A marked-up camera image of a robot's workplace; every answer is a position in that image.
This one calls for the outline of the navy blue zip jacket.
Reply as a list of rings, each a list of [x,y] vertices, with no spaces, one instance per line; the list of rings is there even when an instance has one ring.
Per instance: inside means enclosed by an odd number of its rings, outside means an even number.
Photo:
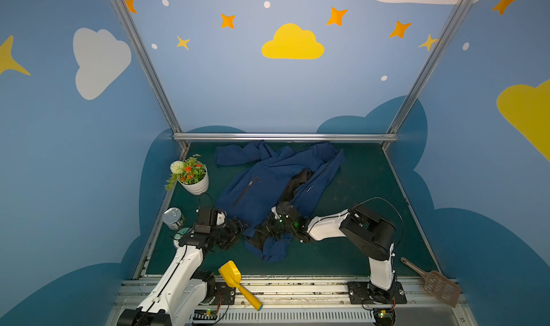
[[[344,161],[345,152],[330,143],[300,151],[289,146],[274,149],[263,141],[244,147],[219,146],[217,165],[252,167],[235,176],[221,192],[216,207],[248,224],[243,232],[247,250],[265,262],[282,261],[287,256],[291,234],[270,237],[262,223],[283,202],[290,203],[302,217],[309,217]]]

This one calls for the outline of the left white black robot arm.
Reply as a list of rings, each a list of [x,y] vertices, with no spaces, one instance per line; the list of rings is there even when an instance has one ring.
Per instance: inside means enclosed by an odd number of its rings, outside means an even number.
[[[238,218],[217,218],[206,227],[195,224],[178,239],[178,249],[153,291],[135,309],[124,310],[117,325],[184,325],[195,309],[213,298],[213,274],[200,272],[206,253],[224,250],[239,240],[248,224]]]

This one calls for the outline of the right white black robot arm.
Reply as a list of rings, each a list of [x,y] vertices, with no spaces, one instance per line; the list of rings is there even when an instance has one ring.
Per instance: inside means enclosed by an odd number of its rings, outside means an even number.
[[[389,293],[395,289],[392,267],[395,225],[367,207],[368,199],[324,217],[306,218],[285,201],[272,208],[265,220],[246,241],[265,257],[275,255],[275,243],[296,239],[302,243],[345,237],[369,258],[370,289]]]

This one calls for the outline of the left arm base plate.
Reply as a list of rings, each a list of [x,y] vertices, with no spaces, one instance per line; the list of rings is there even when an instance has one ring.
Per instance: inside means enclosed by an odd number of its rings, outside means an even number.
[[[209,282],[205,299],[201,305],[234,305],[236,298],[236,288],[229,287],[224,282]]]

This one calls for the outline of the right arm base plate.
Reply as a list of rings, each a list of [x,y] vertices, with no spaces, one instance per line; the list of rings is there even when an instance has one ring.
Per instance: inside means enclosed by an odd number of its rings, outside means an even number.
[[[408,302],[398,281],[392,283],[389,290],[376,287],[371,282],[348,282],[347,288],[352,305],[405,305]]]

